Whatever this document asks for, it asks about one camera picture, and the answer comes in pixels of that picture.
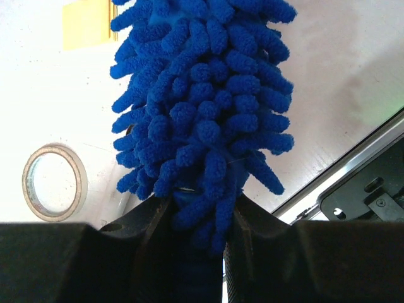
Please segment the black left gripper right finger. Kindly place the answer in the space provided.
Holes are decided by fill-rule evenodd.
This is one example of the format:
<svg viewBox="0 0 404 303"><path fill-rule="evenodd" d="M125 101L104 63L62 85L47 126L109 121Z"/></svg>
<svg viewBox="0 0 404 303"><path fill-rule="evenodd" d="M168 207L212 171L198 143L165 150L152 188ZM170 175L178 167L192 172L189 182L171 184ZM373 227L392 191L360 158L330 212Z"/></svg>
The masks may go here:
<svg viewBox="0 0 404 303"><path fill-rule="evenodd" d="M403 224L288 225L240 196L225 272L230 302L402 302Z"/></svg>

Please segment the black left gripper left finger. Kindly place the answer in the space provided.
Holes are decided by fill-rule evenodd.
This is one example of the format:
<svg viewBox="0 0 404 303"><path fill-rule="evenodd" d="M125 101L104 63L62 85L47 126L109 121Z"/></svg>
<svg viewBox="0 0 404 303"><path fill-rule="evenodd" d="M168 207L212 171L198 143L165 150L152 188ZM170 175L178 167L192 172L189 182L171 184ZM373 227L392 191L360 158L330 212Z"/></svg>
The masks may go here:
<svg viewBox="0 0 404 303"><path fill-rule="evenodd" d="M151 197L101 229L2 224L1 301L167 302L174 210Z"/></svg>

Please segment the blue microfibre duster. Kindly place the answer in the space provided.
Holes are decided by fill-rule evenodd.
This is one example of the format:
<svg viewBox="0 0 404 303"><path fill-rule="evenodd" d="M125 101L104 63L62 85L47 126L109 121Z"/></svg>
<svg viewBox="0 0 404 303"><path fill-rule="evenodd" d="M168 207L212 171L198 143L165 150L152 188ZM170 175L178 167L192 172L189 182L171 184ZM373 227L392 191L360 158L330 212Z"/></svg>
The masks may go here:
<svg viewBox="0 0 404 303"><path fill-rule="evenodd" d="M294 145L285 115L290 52L269 23L297 16L286 1L136 1L110 23L129 29L110 76L128 76L113 103L121 193L171 199L176 212L165 302L220 302L235 203L250 176L284 187L266 163Z"/></svg>

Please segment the masking tape roll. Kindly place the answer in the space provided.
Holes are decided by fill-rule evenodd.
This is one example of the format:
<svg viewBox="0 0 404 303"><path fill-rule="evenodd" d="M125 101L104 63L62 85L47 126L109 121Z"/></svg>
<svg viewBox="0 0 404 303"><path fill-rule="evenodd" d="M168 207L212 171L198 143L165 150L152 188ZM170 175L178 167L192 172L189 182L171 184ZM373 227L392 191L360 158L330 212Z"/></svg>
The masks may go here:
<svg viewBox="0 0 404 303"><path fill-rule="evenodd" d="M56 155L67 162L74 176L74 196L65 210L51 211L45 207L34 185L35 170L41 160L48 155ZM83 162L77 154L66 145L49 143L28 158L21 177L24 199L35 216L46 222L62 222L79 214L88 192L88 177Z"/></svg>

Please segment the yellow sticky note pad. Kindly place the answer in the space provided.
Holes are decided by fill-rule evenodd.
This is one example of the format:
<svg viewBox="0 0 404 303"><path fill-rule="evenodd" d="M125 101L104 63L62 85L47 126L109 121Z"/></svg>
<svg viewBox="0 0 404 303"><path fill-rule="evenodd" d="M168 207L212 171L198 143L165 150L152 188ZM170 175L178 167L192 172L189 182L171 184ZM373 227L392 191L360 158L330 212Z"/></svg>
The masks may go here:
<svg viewBox="0 0 404 303"><path fill-rule="evenodd" d="M117 6L108 0L74 1L63 6L63 49L93 47L118 41L118 34L110 29L117 16Z"/></svg>

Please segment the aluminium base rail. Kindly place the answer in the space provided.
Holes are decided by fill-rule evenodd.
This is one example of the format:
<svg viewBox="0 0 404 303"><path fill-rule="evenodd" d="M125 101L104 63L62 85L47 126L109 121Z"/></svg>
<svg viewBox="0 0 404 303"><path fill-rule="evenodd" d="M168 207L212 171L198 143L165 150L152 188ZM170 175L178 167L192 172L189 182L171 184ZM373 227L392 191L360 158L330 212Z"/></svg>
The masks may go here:
<svg viewBox="0 0 404 303"><path fill-rule="evenodd" d="M403 222L403 110L273 212L299 220Z"/></svg>

